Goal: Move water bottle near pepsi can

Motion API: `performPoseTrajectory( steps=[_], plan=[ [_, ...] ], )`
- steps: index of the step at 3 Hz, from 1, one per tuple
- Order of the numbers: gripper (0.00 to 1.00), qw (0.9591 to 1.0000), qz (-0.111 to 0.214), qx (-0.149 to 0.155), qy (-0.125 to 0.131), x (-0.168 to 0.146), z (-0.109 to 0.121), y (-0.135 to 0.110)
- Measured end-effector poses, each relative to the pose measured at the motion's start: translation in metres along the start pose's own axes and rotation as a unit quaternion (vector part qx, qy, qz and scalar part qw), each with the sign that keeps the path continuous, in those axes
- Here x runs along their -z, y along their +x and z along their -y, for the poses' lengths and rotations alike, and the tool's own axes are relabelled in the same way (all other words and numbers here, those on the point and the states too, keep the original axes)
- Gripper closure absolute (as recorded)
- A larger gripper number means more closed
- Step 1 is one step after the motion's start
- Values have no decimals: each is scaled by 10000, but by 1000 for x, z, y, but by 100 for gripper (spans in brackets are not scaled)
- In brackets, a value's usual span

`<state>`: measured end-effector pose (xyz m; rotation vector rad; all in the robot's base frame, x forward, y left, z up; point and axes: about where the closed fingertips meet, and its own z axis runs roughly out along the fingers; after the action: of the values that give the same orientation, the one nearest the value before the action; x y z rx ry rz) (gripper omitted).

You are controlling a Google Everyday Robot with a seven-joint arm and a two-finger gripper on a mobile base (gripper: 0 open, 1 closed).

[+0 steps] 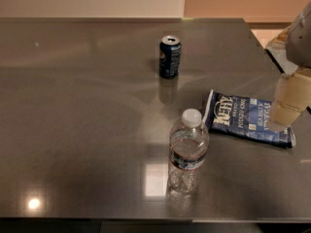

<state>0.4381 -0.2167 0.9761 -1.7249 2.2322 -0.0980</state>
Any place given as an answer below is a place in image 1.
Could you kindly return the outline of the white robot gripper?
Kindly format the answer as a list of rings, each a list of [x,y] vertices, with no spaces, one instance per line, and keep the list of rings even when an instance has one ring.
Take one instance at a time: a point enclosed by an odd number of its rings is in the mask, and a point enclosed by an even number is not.
[[[290,26],[286,55],[290,62],[302,67],[283,74],[277,82],[269,112],[272,127],[289,127],[311,105],[311,2]]]

